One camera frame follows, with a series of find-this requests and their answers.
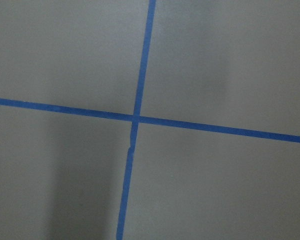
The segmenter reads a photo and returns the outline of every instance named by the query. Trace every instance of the blue grid line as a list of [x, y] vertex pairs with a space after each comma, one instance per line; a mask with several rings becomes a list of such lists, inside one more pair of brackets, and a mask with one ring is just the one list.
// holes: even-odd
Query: blue grid line
[[[5, 98], [0, 98], [0, 105], [23, 108], [23, 109], [34, 109], [34, 110], [41, 110], [41, 111], [48, 111], [48, 112], [55, 112], [55, 113], [63, 113], [63, 114], [89, 116], [94, 118], [121, 120], [127, 122], [132, 122], [134, 118], [133, 115], [123, 114], [123, 113], [82, 109], [76, 107], [43, 104], [43, 103], [28, 102], [28, 101], [10, 100]], [[227, 127], [227, 126], [209, 125], [209, 124], [195, 123], [189, 121], [177, 121], [177, 120], [170, 120], [170, 119], [163, 119], [163, 118], [140, 116], [139, 123], [300, 143], [300, 136], [296, 136], [296, 135], [250, 130], [250, 129], [243, 129], [243, 128], [234, 128], [234, 127]]]
[[138, 126], [140, 121], [142, 97], [144, 94], [148, 56], [149, 56], [150, 42], [151, 42], [151, 33], [152, 33], [152, 27], [154, 22], [154, 16], [155, 16], [155, 8], [156, 8], [156, 0], [149, 0], [148, 13], [147, 13], [146, 23], [145, 23], [141, 61], [140, 61], [139, 77], [138, 77], [138, 83], [136, 88], [133, 117], [132, 117], [132, 124], [131, 124], [130, 148], [128, 149], [128, 153], [126, 157], [122, 196], [121, 196], [118, 224], [116, 229], [117, 240], [122, 240], [124, 236], [124, 227], [126, 221], [130, 181], [131, 181], [132, 167], [134, 161], [134, 153], [136, 149]]

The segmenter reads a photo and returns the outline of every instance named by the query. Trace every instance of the vertical blue line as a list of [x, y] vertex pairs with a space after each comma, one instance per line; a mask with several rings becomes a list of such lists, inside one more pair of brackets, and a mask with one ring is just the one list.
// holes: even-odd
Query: vertical blue line
[[155, 7], [156, 7], [156, 0], [149, 0], [148, 13], [147, 13], [146, 24], [145, 24], [143, 47], [142, 47], [142, 54], [141, 54], [141, 61], [140, 61], [139, 77], [138, 77], [138, 83], [137, 83], [137, 88], [136, 88], [133, 117], [132, 117], [132, 124], [131, 124], [130, 147], [128, 149], [128, 153], [127, 153], [127, 157], [126, 157], [122, 196], [121, 196], [118, 224], [117, 224], [117, 229], [116, 229], [116, 239], [117, 240], [122, 240], [123, 236], [124, 236], [124, 227], [125, 227], [127, 204], [128, 204], [128, 197], [129, 197], [129, 188], [130, 188], [132, 167], [133, 167], [133, 161], [134, 161], [134, 153], [135, 153], [135, 149], [136, 149], [136, 141], [137, 141], [137, 135], [138, 135], [138, 126], [139, 126], [139, 118], [140, 118], [140, 111], [141, 111], [141, 105], [142, 105], [142, 97], [144, 94], [144, 86], [145, 86], [145, 79], [146, 79], [146, 72], [147, 72], [151, 33], [152, 33], [152, 27], [153, 27], [153, 22], [154, 22], [154, 15], [155, 15]]

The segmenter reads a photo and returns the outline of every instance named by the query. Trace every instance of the gray surface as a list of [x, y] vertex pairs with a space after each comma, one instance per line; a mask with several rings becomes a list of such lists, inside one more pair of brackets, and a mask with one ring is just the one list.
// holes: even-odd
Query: gray surface
[[130, 127], [0, 106], [0, 240], [115, 239]]
[[300, 143], [139, 126], [125, 240], [300, 240]]
[[141, 114], [300, 135], [300, 0], [157, 1]]
[[0, 0], [0, 98], [130, 114], [146, 0]]

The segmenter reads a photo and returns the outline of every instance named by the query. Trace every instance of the blue tape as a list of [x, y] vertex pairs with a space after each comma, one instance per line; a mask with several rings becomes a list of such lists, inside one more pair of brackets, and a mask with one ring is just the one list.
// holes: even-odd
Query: blue tape
[[168, 119], [161, 119], [155, 117], [147, 117], [147, 116], [141, 116], [139, 118], [139, 122], [143, 124], [162, 125], [162, 126], [169, 126], [169, 127], [176, 127], [176, 128], [194, 129], [194, 130], [201, 130], [201, 131], [208, 131], [208, 132], [215, 132], [215, 133], [233, 134], [233, 135], [241, 135], [241, 136], [248, 136], [248, 137], [255, 137], [255, 138], [262, 138], [262, 139], [273, 139], [273, 140], [300, 143], [300, 136], [272, 133], [272, 132], [265, 132], [265, 131], [248, 130], [248, 129], [234, 128], [234, 127], [227, 127], [227, 126], [216, 126], [216, 125], [194, 123], [188, 121], [176, 121], [176, 120], [168, 120]]
[[145, 87], [148, 56], [149, 56], [149, 50], [150, 50], [151, 33], [152, 33], [152, 27], [153, 27], [153, 22], [154, 22], [155, 8], [156, 8], [156, 0], [149, 0], [148, 13], [147, 13], [146, 24], [145, 24], [143, 47], [142, 47], [142, 54], [141, 54], [141, 61], [140, 61], [139, 77], [138, 77], [134, 109], [133, 109], [133, 118], [132, 118], [131, 133], [130, 133], [130, 148], [128, 149], [127, 158], [126, 158], [122, 196], [121, 196], [118, 224], [117, 224], [117, 229], [116, 229], [116, 239], [117, 240], [122, 240], [123, 236], [124, 236], [124, 227], [125, 227], [125, 220], [126, 220], [130, 181], [131, 181], [132, 167], [133, 167], [133, 161], [134, 161], [134, 153], [135, 153], [135, 149], [136, 149], [136, 141], [137, 141], [137, 135], [138, 135], [138, 126], [139, 126], [139, 119], [140, 119], [140, 112], [141, 112], [141, 105], [142, 105], [142, 97], [143, 97], [144, 87]]
[[103, 119], [130, 121], [130, 122], [132, 121], [133, 118], [132, 115], [123, 114], [123, 113], [89, 110], [89, 109], [76, 108], [76, 107], [10, 100], [4, 98], [0, 98], [0, 105], [24, 108], [24, 109], [35, 109], [35, 110], [42, 110], [42, 111], [56, 112], [56, 113], [63, 113], [63, 114], [89, 116], [89, 117], [96, 117], [96, 118], [103, 118]]

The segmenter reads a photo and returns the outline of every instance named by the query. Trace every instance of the floor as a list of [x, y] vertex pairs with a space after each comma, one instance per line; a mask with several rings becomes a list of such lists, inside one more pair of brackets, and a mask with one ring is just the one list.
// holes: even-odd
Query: floor
[[0, 0], [0, 240], [300, 240], [300, 0]]

